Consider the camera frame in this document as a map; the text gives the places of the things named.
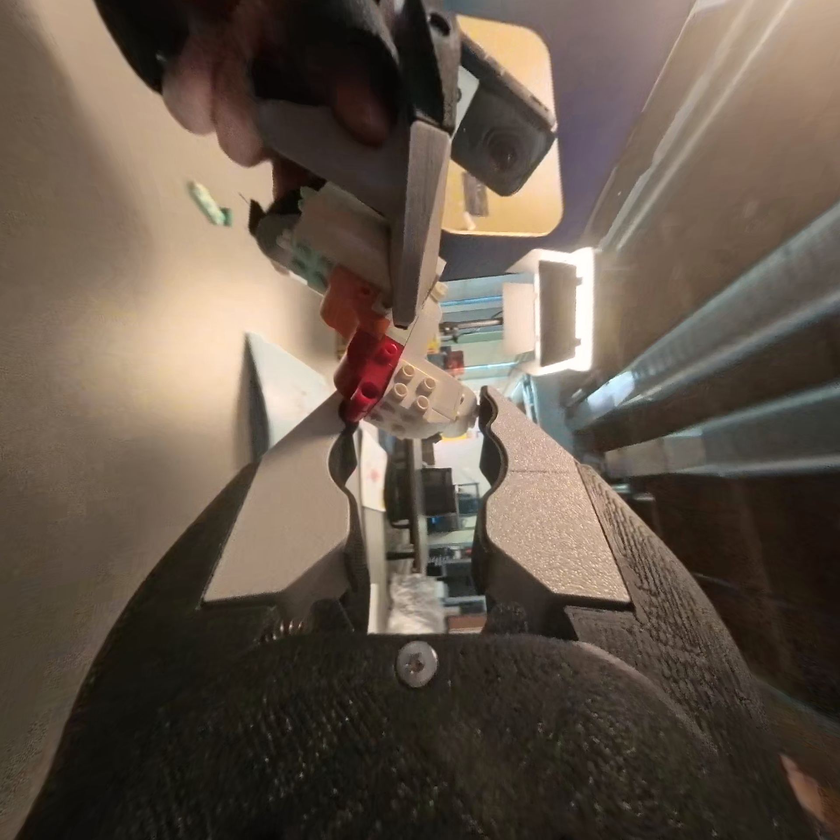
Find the person's left hand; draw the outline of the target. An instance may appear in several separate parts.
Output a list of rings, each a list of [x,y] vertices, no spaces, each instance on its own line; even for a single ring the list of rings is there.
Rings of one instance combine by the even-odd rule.
[[[188,132],[213,134],[226,156],[243,167],[266,160],[249,92],[245,50],[218,28],[187,36],[164,71],[162,98]],[[360,64],[341,59],[326,70],[324,98],[338,122],[357,140],[380,144],[392,125],[384,102]]]

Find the open instruction booklet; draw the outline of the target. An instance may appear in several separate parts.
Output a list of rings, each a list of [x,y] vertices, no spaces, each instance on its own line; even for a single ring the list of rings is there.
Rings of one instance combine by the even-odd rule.
[[[318,372],[255,332],[245,335],[248,369],[248,441],[257,459],[333,393]],[[387,452],[377,429],[361,422],[355,434],[360,504],[385,512]]]

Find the beige rounded light panel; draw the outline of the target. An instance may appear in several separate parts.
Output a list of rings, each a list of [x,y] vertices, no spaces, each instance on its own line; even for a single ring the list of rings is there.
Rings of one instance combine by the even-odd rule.
[[[553,67],[545,40],[534,29],[458,14],[465,34],[511,72],[531,94],[557,113]],[[549,152],[521,188],[499,196],[460,165],[448,165],[443,229],[458,236],[539,237],[551,233],[564,213],[560,147]]]

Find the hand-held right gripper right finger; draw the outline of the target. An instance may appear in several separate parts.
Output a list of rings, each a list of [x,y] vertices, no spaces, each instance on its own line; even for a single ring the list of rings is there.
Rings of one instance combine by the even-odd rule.
[[[481,389],[478,425],[489,486],[472,549],[479,591],[527,613],[631,609],[578,461],[495,388]]]

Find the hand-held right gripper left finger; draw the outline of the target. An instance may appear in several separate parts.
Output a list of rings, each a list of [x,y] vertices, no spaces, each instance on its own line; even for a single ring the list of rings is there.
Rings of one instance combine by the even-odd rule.
[[[331,395],[261,458],[205,603],[269,603],[281,615],[307,615],[334,599],[349,615],[369,615],[357,426],[341,405]]]

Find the pale green lego plate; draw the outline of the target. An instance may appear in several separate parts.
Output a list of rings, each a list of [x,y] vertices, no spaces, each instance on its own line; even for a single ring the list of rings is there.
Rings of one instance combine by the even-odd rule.
[[[218,224],[219,208],[222,207],[207,188],[198,182],[189,181],[186,184],[186,190],[205,218],[214,226],[222,227]]]

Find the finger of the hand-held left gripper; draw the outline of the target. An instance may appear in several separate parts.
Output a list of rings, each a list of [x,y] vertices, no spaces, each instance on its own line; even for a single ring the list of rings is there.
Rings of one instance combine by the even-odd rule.
[[[407,329],[438,275],[451,139],[404,112],[382,145],[355,139],[323,106],[261,99],[256,120],[269,151],[381,217],[394,324]]]

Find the studio light panel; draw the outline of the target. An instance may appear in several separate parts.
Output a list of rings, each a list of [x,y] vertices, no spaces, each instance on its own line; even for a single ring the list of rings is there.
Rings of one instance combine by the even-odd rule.
[[[595,251],[534,249],[502,284],[502,346],[531,375],[592,367]]]

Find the large silver spiral duct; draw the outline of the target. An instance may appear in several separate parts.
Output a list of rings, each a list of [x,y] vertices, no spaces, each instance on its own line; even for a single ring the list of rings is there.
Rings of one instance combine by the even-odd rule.
[[[568,414],[576,431],[665,406],[838,315],[835,204],[641,353]],[[838,381],[753,402],[602,457],[611,480],[838,471]]]

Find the dark blue backdrop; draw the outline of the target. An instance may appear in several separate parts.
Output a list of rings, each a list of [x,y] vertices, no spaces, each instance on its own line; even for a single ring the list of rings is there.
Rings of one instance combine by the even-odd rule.
[[[532,249],[575,250],[694,2],[445,5],[459,14],[528,28],[548,47],[564,207],[561,221],[540,238],[445,234],[444,280],[500,274]]]

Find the white and red lego model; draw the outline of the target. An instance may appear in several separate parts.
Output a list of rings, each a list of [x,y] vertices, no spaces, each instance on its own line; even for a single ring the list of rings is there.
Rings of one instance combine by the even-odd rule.
[[[330,183],[304,186],[267,208],[251,200],[248,232],[273,267],[320,296],[320,318],[343,342],[333,383],[347,423],[420,440],[457,438],[475,425],[476,394],[427,357],[444,284],[436,277],[410,324],[396,325],[381,215]]]

